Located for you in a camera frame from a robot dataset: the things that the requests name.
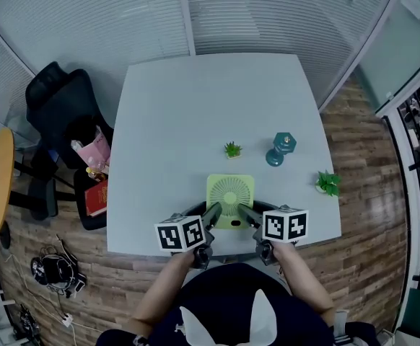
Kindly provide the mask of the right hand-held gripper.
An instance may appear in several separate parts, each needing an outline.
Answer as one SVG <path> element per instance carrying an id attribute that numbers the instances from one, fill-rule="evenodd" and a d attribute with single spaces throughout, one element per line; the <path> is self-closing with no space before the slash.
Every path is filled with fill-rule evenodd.
<path id="1" fill-rule="evenodd" d="M 239 204 L 237 210 L 241 219 L 255 229 L 255 252 L 266 266 L 277 262 L 273 242 L 296 244 L 307 237 L 308 210 L 287 205 L 279 207 L 259 200 L 253 201 L 253 208 Z"/>

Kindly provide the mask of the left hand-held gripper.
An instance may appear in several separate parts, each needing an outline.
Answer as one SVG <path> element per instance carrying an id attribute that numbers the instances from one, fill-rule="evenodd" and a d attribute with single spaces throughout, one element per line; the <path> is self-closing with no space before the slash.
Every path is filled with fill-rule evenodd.
<path id="1" fill-rule="evenodd" d="M 214 236 L 208 229 L 215 227 L 221 214 L 221 203 L 206 209 L 206 201 L 202 201 L 180 215 L 175 214 L 155 224 L 159 249 L 171 254 L 190 252 L 193 254 L 192 267 L 205 270 L 213 254 L 211 243 Z"/>

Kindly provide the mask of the green small desk fan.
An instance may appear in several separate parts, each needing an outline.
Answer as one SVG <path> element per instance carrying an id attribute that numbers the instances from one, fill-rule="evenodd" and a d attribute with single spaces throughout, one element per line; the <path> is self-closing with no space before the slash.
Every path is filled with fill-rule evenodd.
<path id="1" fill-rule="evenodd" d="M 206 207 L 222 207 L 216 229 L 243 230 L 249 225 L 240 217 L 238 205 L 253 207 L 254 179 L 243 174 L 210 174 L 206 183 Z"/>

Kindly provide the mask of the person's left forearm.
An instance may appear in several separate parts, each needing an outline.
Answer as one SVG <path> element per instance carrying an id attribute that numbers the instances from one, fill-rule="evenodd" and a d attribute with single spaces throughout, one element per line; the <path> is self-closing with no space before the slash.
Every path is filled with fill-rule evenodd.
<path id="1" fill-rule="evenodd" d="M 174 254 L 135 308 L 128 323 L 131 332 L 148 337 L 171 309 L 194 262 L 192 252 Z"/>

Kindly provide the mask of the person's right forearm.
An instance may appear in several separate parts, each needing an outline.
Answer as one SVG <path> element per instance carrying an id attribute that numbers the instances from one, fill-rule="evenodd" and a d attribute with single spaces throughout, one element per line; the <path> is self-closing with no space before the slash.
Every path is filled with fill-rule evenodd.
<path id="1" fill-rule="evenodd" d="M 310 306 L 328 326 L 333 326 L 336 308 L 333 300 L 315 277 L 306 261 L 291 243 L 271 242 L 292 294 Z"/>

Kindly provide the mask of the teal lantern table lamp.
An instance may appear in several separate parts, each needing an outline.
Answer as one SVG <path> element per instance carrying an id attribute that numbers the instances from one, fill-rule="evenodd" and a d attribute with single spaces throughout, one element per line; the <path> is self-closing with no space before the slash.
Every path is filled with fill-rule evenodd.
<path id="1" fill-rule="evenodd" d="M 291 133 L 277 133 L 273 140 L 273 148 L 266 152 L 266 162 L 272 167 L 279 167 L 287 154 L 293 153 L 297 141 Z"/>

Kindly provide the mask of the spiky plant in square pot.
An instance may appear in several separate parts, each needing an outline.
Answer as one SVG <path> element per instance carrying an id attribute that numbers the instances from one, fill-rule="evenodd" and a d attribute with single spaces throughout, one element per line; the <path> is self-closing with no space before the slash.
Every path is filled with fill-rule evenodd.
<path id="1" fill-rule="evenodd" d="M 234 159 L 241 155 L 242 147 L 236 145 L 234 141 L 226 143 L 224 145 L 224 152 L 228 159 Z"/>

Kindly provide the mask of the leafy plant in round pot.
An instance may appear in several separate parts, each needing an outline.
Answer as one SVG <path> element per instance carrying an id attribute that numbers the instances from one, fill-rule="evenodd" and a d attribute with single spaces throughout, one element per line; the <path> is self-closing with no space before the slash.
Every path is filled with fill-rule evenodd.
<path id="1" fill-rule="evenodd" d="M 339 185 L 341 177 L 328 171 L 318 172 L 318 178 L 315 182 L 315 187 L 320 193 L 324 193 L 331 197 L 338 197 L 340 195 Z"/>

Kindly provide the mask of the dark shirt with white print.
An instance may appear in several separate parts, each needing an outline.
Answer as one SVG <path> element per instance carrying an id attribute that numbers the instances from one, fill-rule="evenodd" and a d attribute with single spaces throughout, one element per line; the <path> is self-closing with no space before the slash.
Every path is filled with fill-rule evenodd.
<path id="1" fill-rule="evenodd" d="M 118 329 L 96 346 L 380 346 L 371 324 L 333 327 L 271 276 L 247 264 L 222 265 L 186 283 L 148 337 Z"/>

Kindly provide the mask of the red book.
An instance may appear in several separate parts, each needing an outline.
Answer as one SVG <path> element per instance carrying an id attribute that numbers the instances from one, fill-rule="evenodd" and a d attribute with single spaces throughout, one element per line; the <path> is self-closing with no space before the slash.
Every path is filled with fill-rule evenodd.
<path id="1" fill-rule="evenodd" d="M 90 217 L 98 216 L 107 211 L 108 181 L 97 183 L 84 192 L 86 213 Z"/>

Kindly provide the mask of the yellow bottle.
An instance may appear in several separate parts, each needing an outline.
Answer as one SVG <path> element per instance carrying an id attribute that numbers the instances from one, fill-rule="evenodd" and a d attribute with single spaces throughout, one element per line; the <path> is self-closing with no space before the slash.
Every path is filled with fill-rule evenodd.
<path id="1" fill-rule="evenodd" d="M 91 167 L 87 167 L 85 169 L 88 177 L 90 177 L 91 179 L 93 179 L 96 182 L 102 182 L 104 180 L 106 180 L 106 176 L 104 173 L 102 173 L 101 171 L 97 170 L 97 169 L 93 169 Z"/>

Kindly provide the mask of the pink bag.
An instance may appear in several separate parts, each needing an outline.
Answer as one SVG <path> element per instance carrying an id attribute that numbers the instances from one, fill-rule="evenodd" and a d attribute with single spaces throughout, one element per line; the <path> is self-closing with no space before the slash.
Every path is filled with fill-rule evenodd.
<path id="1" fill-rule="evenodd" d="M 78 140 L 71 141 L 71 147 L 90 168 L 104 170 L 110 161 L 110 146 L 100 127 L 96 126 L 95 138 L 83 146 Z"/>

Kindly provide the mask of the white wrist band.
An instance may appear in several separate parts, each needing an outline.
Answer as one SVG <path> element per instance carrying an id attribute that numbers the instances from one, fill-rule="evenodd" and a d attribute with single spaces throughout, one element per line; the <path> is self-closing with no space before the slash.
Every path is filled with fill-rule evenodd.
<path id="1" fill-rule="evenodd" d="M 348 310 L 336 310 L 333 324 L 333 336 L 335 340 L 347 337 L 346 335 L 346 322 L 348 318 Z"/>

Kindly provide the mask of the black office chair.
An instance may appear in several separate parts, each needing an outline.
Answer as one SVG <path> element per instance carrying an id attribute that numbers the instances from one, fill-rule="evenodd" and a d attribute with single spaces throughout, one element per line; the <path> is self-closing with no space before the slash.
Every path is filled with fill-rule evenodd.
<path id="1" fill-rule="evenodd" d="M 29 83 L 25 99 L 27 121 L 39 132 L 43 144 L 74 170 L 74 192 L 83 227 L 88 231 L 106 227 L 106 213 L 87 215 L 84 191 L 95 186 L 96 181 L 88 177 L 87 164 L 71 147 L 71 141 L 90 143 L 88 132 L 96 127 L 108 145 L 112 144 L 113 128 L 102 116 L 88 73 L 76 69 L 68 74 L 54 61 Z"/>

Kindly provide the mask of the black gear pile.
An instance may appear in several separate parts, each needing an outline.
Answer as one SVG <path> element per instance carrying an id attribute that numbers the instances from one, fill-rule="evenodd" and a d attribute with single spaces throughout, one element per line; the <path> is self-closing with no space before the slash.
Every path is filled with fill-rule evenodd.
<path id="1" fill-rule="evenodd" d="M 19 305 L 19 334 L 24 335 L 34 346 L 45 346 L 40 337 L 40 327 L 23 304 Z"/>

